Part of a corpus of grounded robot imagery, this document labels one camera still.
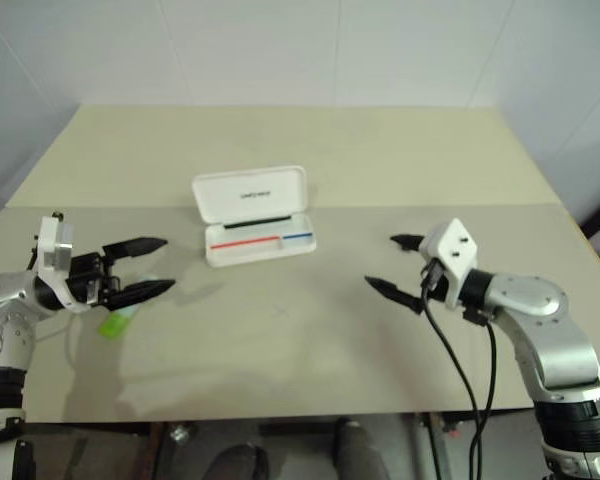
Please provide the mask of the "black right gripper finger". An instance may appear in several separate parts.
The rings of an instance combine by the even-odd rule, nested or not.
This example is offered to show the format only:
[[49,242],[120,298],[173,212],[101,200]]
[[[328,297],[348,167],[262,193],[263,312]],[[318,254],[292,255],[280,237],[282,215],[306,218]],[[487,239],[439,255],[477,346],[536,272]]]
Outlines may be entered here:
[[365,276],[364,279],[384,298],[407,307],[416,315],[420,315],[422,313],[423,306],[420,298],[400,290],[394,283],[391,283],[387,280],[372,276]]
[[423,235],[412,235],[412,234],[397,234],[392,235],[390,240],[400,247],[402,251],[407,252],[418,252],[420,245],[424,241]]

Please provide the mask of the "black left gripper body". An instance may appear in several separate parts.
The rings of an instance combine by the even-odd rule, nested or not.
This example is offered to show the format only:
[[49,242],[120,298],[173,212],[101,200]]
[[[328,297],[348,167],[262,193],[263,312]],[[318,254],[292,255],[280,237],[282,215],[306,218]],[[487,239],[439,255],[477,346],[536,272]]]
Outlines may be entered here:
[[120,291],[120,279],[113,274],[115,259],[98,252],[71,259],[66,283],[73,297],[89,306],[104,306]]

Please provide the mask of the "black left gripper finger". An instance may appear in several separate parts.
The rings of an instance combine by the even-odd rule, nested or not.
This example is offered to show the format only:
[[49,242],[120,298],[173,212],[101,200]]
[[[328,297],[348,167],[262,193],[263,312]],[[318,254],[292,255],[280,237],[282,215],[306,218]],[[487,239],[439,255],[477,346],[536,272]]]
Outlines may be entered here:
[[106,308],[126,308],[155,298],[174,286],[174,279],[143,280],[104,296]]
[[130,240],[108,244],[102,247],[103,252],[110,260],[135,258],[148,255],[166,246],[168,241],[157,237],[137,237]]

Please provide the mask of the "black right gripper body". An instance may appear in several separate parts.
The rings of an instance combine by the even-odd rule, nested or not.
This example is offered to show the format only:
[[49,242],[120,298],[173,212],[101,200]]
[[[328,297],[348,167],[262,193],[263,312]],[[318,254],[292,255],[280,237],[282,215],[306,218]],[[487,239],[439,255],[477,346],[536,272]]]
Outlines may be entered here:
[[421,271],[421,294],[428,299],[444,301],[449,290],[444,265],[438,259],[430,260]]

